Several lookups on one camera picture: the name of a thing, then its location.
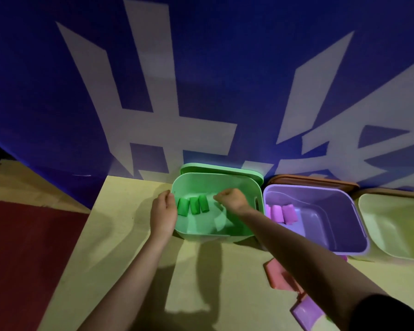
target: green cylinder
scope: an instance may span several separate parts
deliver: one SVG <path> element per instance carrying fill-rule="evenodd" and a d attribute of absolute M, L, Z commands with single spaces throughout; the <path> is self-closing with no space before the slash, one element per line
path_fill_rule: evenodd
<path fill-rule="evenodd" d="M 199 201 L 199 207 L 201 208 L 201 211 L 203 213 L 207 213 L 210 211 L 209 207 L 208 207 L 208 201 L 207 201 L 207 196 L 206 195 L 200 195 L 198 197 L 198 201 Z"/>
<path fill-rule="evenodd" d="M 189 205 L 190 205 L 189 201 L 181 197 L 178 202 L 178 215 L 187 217 Z"/>
<path fill-rule="evenodd" d="M 199 209 L 199 202 L 197 197 L 191 197 L 190 198 L 190 211 L 193 215 L 198 215 L 201 213 L 201 210 Z"/>

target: green object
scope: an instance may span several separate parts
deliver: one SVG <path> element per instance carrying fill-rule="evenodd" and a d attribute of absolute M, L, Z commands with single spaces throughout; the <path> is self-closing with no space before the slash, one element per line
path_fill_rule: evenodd
<path fill-rule="evenodd" d="M 195 241 L 221 239 L 236 242 L 253 236 L 243 222 L 213 201 L 213 196 L 227 188 L 238 188 L 253 208 L 264 213 L 259 185 L 262 181 L 262 175 L 246 169 L 194 163 L 183 165 L 181 175 L 172 185 L 172 193 L 185 199 L 204 195 L 210 200 L 210 211 L 197 215 L 191 213 L 187 217 L 178 216 L 175 227 L 177 233 L 184 239 Z"/>
<path fill-rule="evenodd" d="M 206 195 L 200 195 L 198 197 L 198 201 L 199 201 L 199 207 L 201 208 L 201 211 L 203 213 L 209 212 L 210 209 L 208 208 L 207 196 Z"/>
<path fill-rule="evenodd" d="M 189 205 L 190 202 L 187 199 L 181 197 L 178 202 L 178 215 L 187 217 Z"/>
<path fill-rule="evenodd" d="M 363 194 L 355 202 L 370 239 L 370 249 L 356 259 L 402 264 L 414 262 L 414 199 Z"/>
<path fill-rule="evenodd" d="M 198 215 L 201 213 L 199 209 L 199 202 L 196 196 L 190 198 L 190 211 L 193 215 Z"/>

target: blue wall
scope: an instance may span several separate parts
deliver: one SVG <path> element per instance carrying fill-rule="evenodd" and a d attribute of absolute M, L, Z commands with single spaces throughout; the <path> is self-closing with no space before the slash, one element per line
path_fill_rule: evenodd
<path fill-rule="evenodd" d="M 193 161 L 414 190 L 414 0 L 0 0 L 0 146 L 89 207 Z"/>

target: person's left arm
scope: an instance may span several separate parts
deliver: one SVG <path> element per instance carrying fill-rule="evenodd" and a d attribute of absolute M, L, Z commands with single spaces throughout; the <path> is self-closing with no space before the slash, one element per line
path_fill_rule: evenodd
<path fill-rule="evenodd" d="M 150 236 L 130 266 L 78 331 L 125 331 L 133 324 L 177 221 L 175 197 L 161 193 L 152 203 Z"/>

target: person's right arm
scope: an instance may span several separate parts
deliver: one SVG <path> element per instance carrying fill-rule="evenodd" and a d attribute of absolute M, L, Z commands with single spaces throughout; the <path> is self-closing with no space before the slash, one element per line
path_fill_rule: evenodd
<path fill-rule="evenodd" d="M 354 308 L 363 299 L 387 295 L 341 257 L 253 209 L 239 189 L 226 189 L 214 199 L 239 216 L 341 330 L 348 329 Z"/>

